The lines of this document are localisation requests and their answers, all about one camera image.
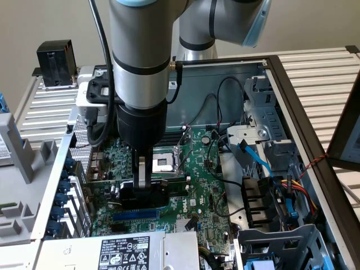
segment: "yellow wire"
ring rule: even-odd
[[[281,180],[282,183],[287,183],[287,180]],[[291,180],[291,183],[293,183],[296,186],[302,187],[304,188],[302,185],[300,185],[297,181],[295,180]],[[313,205],[314,209],[317,210],[317,206],[315,205],[315,203],[313,202],[313,200],[310,198],[311,204]]]
[[[207,254],[210,254],[210,251],[207,248],[203,247],[203,246],[199,246],[199,249],[203,250]]]

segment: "red cable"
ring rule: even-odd
[[[321,155],[319,156],[318,158],[316,159],[313,159],[313,161],[311,161],[306,167],[305,167],[305,170],[303,171],[303,173],[299,176],[299,179],[298,181],[305,175],[306,171],[311,167],[311,166],[314,166],[316,163],[318,163],[319,161],[321,161],[322,159],[328,157],[328,154],[324,154],[324,155]]]
[[[294,189],[294,190],[301,191],[305,195],[305,197],[306,197],[306,199],[308,201],[309,207],[310,207],[311,214],[313,215],[315,211],[314,211],[313,205],[311,203],[310,196],[307,193],[307,191],[304,188],[299,187],[299,186],[291,186],[291,188]]]

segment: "warning label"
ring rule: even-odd
[[[98,270],[148,270],[150,237],[103,240]]]
[[[0,135],[0,159],[9,159],[10,153]]]

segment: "black box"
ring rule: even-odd
[[[70,86],[77,73],[71,40],[46,41],[37,50],[46,87]]]

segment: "robotic arm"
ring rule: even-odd
[[[208,51],[215,38],[254,45],[270,1],[110,0],[114,78],[111,82],[110,74],[109,85],[114,83],[122,100],[115,105],[119,133],[134,149],[134,190],[151,188],[152,148],[165,132],[167,106],[176,98],[166,99],[175,20],[182,15],[180,43],[189,52]]]

